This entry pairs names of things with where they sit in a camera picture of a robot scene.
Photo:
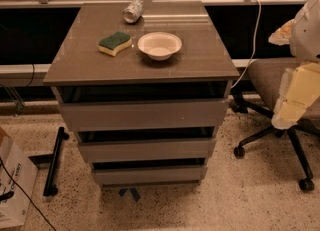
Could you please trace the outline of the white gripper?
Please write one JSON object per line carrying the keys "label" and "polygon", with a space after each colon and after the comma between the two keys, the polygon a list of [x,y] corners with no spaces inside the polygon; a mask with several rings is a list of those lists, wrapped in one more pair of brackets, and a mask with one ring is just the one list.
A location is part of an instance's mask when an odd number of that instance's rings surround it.
{"label": "white gripper", "polygon": [[[294,20],[287,21],[273,32],[268,42],[278,46],[290,44],[293,56],[319,62],[320,0],[308,0]],[[296,125],[320,97],[320,65],[315,62],[285,69],[271,120],[275,128],[284,130]]]}

